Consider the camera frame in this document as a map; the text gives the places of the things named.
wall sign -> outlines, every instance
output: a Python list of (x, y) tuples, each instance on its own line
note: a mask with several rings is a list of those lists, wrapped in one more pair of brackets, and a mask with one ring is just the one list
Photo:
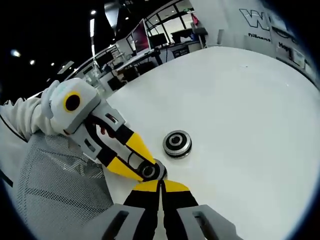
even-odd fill
[(265, 31), (269, 31), (269, 26), (266, 20), (266, 15), (263, 11), (258, 12), (256, 10), (248, 10), (245, 8), (239, 8), (246, 22), (252, 28), (261, 28)]
[(267, 42), (271, 42), (270, 38), (258, 36), (257, 34), (254, 34), (254, 33), (250, 33), (249, 32), (248, 35), (249, 35), (249, 37), (252, 37), (252, 38), (255, 38), (255, 39), (262, 39), (262, 40), (265, 40)]

window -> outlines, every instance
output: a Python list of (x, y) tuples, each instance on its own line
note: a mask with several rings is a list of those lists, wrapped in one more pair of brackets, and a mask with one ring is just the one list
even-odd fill
[(175, 19), (172, 19), (172, 20), (169, 20), (169, 21), (166, 21), (163, 25), (165, 27), (166, 32), (169, 35), (170, 42), (172, 42), (172, 43), (174, 41), (172, 39), (172, 35), (171, 34), (174, 33), (174, 32), (177, 32), (177, 31), (185, 29), (184, 26), (182, 25), (182, 22), (181, 22), (179, 17), (177, 17)]
[(162, 21), (165, 21), (167, 18), (176, 15), (177, 11), (174, 8), (174, 6), (167, 7), (166, 9), (163, 9), (159, 12), (159, 17)]
[(154, 26), (159, 25), (159, 23), (160, 22), (159, 22), (159, 18), (157, 17), (157, 15), (154, 15), (145, 21), (145, 24), (147, 25), (147, 27), (149, 29), (152, 29)]
[(190, 29), (191, 28), (191, 24), (193, 23), (193, 20), (192, 20), (192, 17), (191, 17), (191, 14), (188, 13), (186, 15), (183, 15), (182, 16), (182, 20), (184, 22), (184, 25), (187, 29)]
[(152, 36), (157, 35), (157, 34), (164, 34), (166, 41), (169, 43), (169, 39), (167, 38), (167, 35), (165, 33), (164, 28), (162, 27), (162, 25), (156, 26), (155, 28), (153, 28), (150, 33), (152, 34)]
[(178, 8), (179, 12), (183, 12), (186, 9), (193, 8), (189, 0), (183, 0), (183, 1), (177, 2), (175, 5)]

red object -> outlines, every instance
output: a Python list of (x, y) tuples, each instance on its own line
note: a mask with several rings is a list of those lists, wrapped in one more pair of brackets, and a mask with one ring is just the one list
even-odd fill
[(193, 21), (194, 25), (197, 26), (199, 23), (199, 19), (193, 13), (191, 13), (191, 17), (192, 17), (192, 21)]

black dot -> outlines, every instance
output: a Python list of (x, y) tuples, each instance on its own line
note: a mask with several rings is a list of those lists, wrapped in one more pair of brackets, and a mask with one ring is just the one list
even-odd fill
[(175, 137), (172, 139), (172, 143), (173, 143), (173, 144), (177, 144), (179, 141), (180, 141), (180, 138), (179, 138), (178, 136), (175, 136)]
[(80, 105), (80, 97), (78, 95), (71, 95), (65, 102), (65, 108), (68, 111), (76, 110)]

metal bearing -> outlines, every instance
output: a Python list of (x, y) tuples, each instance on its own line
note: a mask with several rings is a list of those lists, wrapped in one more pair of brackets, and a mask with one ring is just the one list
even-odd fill
[(183, 158), (191, 151), (190, 135), (182, 130), (170, 132), (163, 139), (163, 149), (172, 158)]

